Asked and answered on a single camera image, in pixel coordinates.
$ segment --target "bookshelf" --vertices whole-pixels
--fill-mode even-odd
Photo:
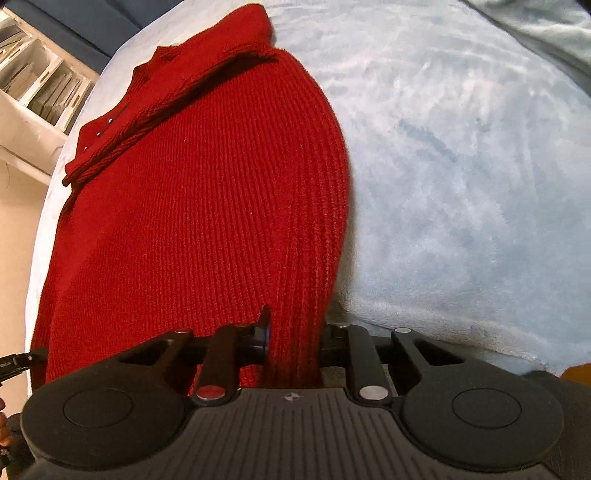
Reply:
[[[0,160],[49,185],[98,74],[0,11]]]

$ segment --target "black clamp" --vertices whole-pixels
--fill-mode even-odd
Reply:
[[[29,353],[13,353],[0,358],[0,387],[2,382],[10,380],[29,370],[34,365],[47,362],[47,348],[38,348]]]
[[[32,453],[97,471],[147,458],[173,441],[196,408],[238,397],[240,368],[265,362],[270,314],[265,307],[255,324],[226,325],[211,337],[173,330],[45,385],[21,417]],[[46,356],[5,357],[0,380]],[[563,428],[559,403],[538,384],[408,328],[373,338],[359,326],[329,325],[319,364],[346,369],[352,401],[389,410],[425,453],[459,468],[526,468],[541,461]]]

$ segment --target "silver circular disc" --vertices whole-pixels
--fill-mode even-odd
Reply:
[[[388,389],[379,385],[367,385],[359,390],[359,396],[365,400],[383,400],[388,396]]]

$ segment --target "knit sweater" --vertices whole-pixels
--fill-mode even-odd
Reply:
[[[346,227],[345,143],[318,85],[239,8],[134,69],[66,166],[33,348],[34,387],[175,328],[271,308],[265,385],[319,381]],[[260,381],[243,369],[243,385]]]

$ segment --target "beige floor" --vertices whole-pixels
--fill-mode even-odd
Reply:
[[[47,187],[0,161],[0,357],[25,348],[25,298]],[[0,388],[8,415],[27,397],[23,375]]]

